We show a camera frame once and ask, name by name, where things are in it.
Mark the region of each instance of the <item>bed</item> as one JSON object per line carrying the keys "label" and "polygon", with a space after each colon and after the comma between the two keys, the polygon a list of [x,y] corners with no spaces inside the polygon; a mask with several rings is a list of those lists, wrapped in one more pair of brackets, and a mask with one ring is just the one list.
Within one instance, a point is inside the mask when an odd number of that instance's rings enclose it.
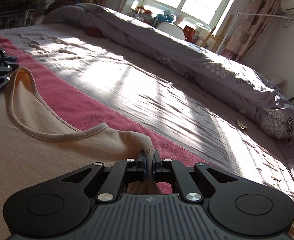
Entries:
{"label": "bed", "polygon": [[66,23],[0,35],[84,94],[186,149],[191,159],[196,155],[294,201],[294,138],[271,138],[241,111],[161,61]]}

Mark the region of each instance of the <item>pink cloth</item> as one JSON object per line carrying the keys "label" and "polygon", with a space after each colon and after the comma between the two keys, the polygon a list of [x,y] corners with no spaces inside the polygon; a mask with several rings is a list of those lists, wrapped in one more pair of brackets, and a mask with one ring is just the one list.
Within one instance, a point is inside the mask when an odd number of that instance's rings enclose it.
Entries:
{"label": "pink cloth", "polygon": [[[162,159],[179,160],[186,166],[192,167],[196,162],[207,163],[167,138],[104,106],[67,84],[44,65],[36,62],[30,55],[20,51],[10,40],[0,36],[0,46],[6,54],[17,57],[20,66],[24,66],[32,72],[40,95],[51,109],[79,130],[87,130],[105,122],[113,129],[130,130],[148,135]],[[171,191],[170,186],[166,183],[159,186],[164,193]]]}

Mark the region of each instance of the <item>beige shirt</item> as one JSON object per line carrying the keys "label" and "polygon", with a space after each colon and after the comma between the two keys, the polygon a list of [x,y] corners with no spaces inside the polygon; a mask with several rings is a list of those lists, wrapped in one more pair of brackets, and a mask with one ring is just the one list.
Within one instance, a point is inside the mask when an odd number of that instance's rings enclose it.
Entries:
{"label": "beige shirt", "polygon": [[146,135],[105,123],[80,131],[64,122],[39,95],[31,72],[19,68],[0,91],[0,240],[10,236],[2,207],[13,193],[93,162],[137,158],[141,149],[154,151]]}

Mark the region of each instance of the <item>mattress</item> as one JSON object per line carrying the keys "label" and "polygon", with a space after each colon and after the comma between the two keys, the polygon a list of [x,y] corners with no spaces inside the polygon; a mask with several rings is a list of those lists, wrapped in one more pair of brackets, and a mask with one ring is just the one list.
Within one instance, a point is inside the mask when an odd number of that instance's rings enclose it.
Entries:
{"label": "mattress", "polygon": [[0,33],[88,96],[209,163],[294,200],[294,179],[274,139],[170,68],[69,25]]}

